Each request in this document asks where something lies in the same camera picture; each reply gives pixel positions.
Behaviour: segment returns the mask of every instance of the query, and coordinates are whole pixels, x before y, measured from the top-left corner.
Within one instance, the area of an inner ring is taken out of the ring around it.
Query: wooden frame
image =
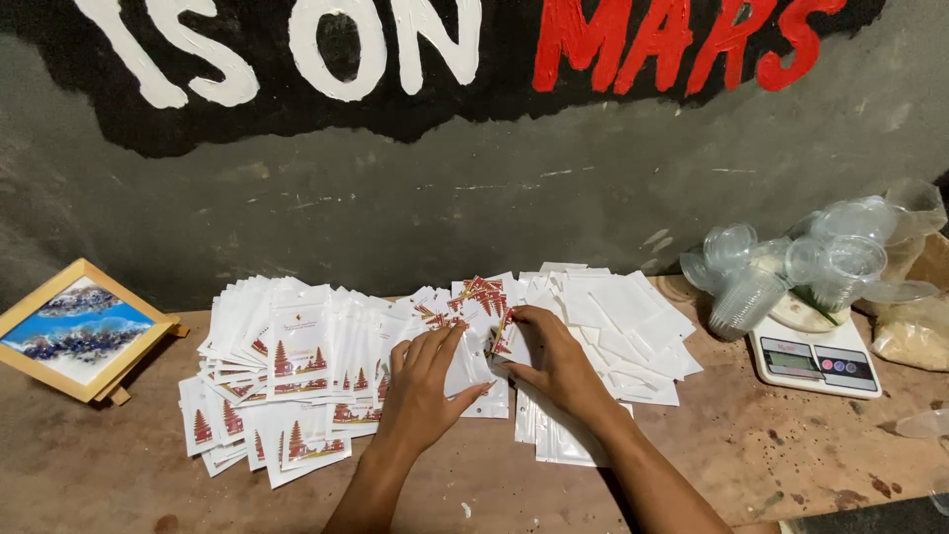
[[[112,361],[108,362],[85,385],[39,361],[33,360],[25,354],[17,352],[3,343],[0,343],[0,361],[83,402],[88,402],[93,398],[101,400],[105,396],[114,393],[116,404],[121,404],[124,400],[127,400],[128,393],[121,388],[119,381],[166,333],[178,327],[177,318],[159,312],[85,259],[76,260],[36,291],[7,310],[6,313],[0,315],[0,339],[82,277],[88,277],[122,302],[148,317],[155,324]]]

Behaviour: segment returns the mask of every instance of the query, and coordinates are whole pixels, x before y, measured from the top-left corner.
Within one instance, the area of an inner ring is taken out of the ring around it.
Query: red painted letter
[[[794,0],[781,13],[777,23],[785,39],[794,47],[794,61],[790,67],[784,68],[781,57],[768,52],[758,62],[758,84],[765,90],[780,91],[807,74],[821,54],[821,40],[808,26],[808,15],[815,11],[832,15],[846,4],[847,0]]]
[[[777,0],[722,0],[721,13],[712,26],[712,33],[702,45],[702,50],[698,51],[685,96],[702,90],[720,52],[725,52],[728,56],[725,61],[725,86],[735,89],[741,84],[741,67],[745,59],[748,36],[758,31],[768,20],[776,3]],[[744,4],[751,5],[752,16],[737,26],[732,26]]]
[[[593,90],[606,91],[620,65],[631,7],[632,0],[600,0],[587,24],[580,0],[544,0],[534,57],[534,89],[553,91],[561,53],[570,60],[571,67],[583,69],[599,51],[600,61],[593,68]]]
[[[647,56],[658,56],[656,89],[668,90],[676,82],[682,53],[692,44],[690,9],[691,0],[653,0],[633,41],[633,47],[626,54],[613,92],[626,94],[636,81],[636,75],[640,73]],[[665,21],[665,28],[660,29],[662,21]]]

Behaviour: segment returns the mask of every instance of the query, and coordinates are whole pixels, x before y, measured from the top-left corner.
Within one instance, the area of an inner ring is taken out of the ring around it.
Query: gray wall
[[[254,274],[400,295],[546,259],[672,272],[713,225],[773,237],[949,168],[947,24],[943,0],[890,2],[784,91],[747,83],[699,109],[455,119],[413,144],[331,128],[161,160],[104,141],[85,96],[0,36],[0,308],[76,257],[168,311]],[[660,230],[666,246],[643,245]]]

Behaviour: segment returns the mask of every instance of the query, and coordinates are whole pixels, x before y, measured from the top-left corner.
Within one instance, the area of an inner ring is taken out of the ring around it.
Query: digital kitchen scale
[[[883,393],[866,345],[849,319],[829,332],[812,334],[768,316],[751,337],[758,376],[768,384],[863,399]]]

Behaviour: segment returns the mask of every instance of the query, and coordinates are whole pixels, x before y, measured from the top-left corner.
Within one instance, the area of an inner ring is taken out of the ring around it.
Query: hand
[[[459,322],[453,328],[402,341],[392,349],[391,386],[370,447],[380,447],[387,456],[414,463],[491,387],[490,383],[479,384],[452,400],[445,398],[445,374],[467,328]]]
[[[590,366],[580,343],[570,335],[557,315],[536,306],[517,306],[513,317],[536,330],[541,369],[538,371],[513,362],[498,367],[534,386],[557,408],[588,427],[597,424],[605,415],[611,416],[616,411],[614,409],[621,410]]]

